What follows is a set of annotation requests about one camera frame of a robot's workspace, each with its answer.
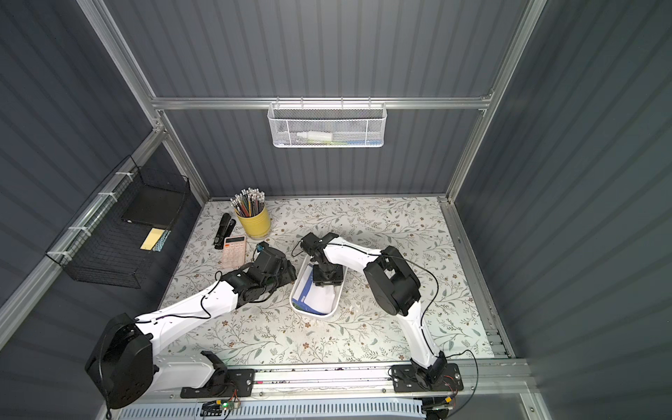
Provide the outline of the white plastic storage box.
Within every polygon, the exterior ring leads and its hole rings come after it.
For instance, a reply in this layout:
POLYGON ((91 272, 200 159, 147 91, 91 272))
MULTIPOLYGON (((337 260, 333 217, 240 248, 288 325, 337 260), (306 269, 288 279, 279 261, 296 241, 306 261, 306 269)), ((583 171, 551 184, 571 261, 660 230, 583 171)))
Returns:
POLYGON ((317 286, 314 263, 305 257, 290 293, 290 306, 299 315, 329 320, 337 312, 343 285, 317 286))

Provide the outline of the blue floral stationery paper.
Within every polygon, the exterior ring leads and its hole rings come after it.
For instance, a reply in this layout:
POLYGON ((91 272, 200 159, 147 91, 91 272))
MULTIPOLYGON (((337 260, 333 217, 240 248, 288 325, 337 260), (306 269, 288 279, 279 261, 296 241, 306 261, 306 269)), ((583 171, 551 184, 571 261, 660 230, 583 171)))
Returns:
POLYGON ((301 312, 327 316, 334 310, 337 300, 335 286, 316 286, 313 283, 313 266, 308 265, 295 283, 292 292, 293 306, 301 312))

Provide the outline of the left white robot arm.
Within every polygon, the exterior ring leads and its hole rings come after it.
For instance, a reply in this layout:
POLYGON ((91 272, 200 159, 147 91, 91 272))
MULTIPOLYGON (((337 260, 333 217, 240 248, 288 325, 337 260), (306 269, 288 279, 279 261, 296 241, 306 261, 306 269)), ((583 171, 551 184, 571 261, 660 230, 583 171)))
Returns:
POLYGON ((262 241, 257 257, 162 310, 112 318, 85 364, 109 410, 122 409, 148 392, 185 389, 190 397, 221 396, 234 389, 226 364, 212 351, 204 362, 171 364, 159 355, 174 341, 210 320, 247 304, 259 304, 297 278, 285 253, 262 241))

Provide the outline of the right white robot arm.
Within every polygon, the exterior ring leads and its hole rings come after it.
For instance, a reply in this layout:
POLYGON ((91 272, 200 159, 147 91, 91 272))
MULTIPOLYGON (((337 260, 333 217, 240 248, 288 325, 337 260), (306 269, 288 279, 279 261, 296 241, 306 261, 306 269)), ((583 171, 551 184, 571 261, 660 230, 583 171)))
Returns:
POLYGON ((411 350, 416 380, 425 388, 439 381, 446 356, 425 325, 420 280, 397 248, 373 250, 334 233, 322 238, 307 234, 300 247, 311 257, 319 285, 336 285, 345 269, 362 274, 378 306, 397 318, 411 350))

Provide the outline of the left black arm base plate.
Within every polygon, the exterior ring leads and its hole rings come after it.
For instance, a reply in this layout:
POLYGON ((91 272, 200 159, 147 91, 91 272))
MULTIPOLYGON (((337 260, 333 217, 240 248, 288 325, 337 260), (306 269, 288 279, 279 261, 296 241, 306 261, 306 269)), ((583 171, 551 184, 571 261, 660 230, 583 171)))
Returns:
POLYGON ((180 391, 182 399, 250 397, 255 384, 254 369, 218 369, 200 388, 184 387, 180 391))

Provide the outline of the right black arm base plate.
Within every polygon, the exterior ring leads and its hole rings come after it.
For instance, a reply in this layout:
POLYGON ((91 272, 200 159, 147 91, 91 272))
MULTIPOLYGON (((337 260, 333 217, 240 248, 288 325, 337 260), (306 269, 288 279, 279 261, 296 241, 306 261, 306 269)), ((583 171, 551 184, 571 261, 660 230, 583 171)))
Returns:
POLYGON ((465 388, 456 363, 441 366, 441 370, 422 369, 413 364, 393 365, 388 369, 395 393, 462 392, 465 388))

